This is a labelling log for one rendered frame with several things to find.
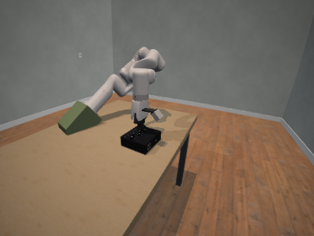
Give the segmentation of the black lighting desk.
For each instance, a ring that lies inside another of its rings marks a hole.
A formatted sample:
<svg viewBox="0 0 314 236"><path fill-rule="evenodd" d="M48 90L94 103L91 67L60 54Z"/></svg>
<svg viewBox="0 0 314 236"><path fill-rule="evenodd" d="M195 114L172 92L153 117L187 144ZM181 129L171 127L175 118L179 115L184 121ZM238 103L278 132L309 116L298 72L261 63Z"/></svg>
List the black lighting desk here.
<svg viewBox="0 0 314 236"><path fill-rule="evenodd" d="M120 137L121 146L146 154L161 139L161 131L148 128L138 131L137 126Z"/></svg>

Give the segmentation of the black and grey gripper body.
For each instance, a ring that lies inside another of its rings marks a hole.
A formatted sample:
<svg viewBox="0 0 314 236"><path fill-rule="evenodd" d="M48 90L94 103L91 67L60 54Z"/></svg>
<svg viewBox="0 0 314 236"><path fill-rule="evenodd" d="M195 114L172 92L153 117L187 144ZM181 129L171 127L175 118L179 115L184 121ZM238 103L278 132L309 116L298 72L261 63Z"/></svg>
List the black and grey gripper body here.
<svg viewBox="0 0 314 236"><path fill-rule="evenodd" d="M149 99L143 101L133 100L131 106L131 120L134 120L135 113L138 121L146 118L149 115L149 112L142 111L145 108L149 109Z"/></svg>

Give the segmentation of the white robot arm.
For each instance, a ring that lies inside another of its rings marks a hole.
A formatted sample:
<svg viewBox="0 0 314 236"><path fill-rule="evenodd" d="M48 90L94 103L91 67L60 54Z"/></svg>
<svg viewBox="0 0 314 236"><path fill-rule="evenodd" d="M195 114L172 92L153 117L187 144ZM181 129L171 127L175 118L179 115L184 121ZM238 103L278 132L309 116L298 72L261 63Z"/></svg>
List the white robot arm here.
<svg viewBox="0 0 314 236"><path fill-rule="evenodd" d="M163 70L164 67L165 61L157 50L152 49L149 51L145 47L140 48L133 59L119 71L119 75L127 85L117 75L112 74L105 84L87 102L84 101L83 103L98 115L97 112L111 98L113 91L118 96L124 97L132 89L134 100L148 100L149 84L154 83L156 79L155 72ZM142 111L149 112L156 122L163 117L158 108L156 110L145 108Z"/></svg>

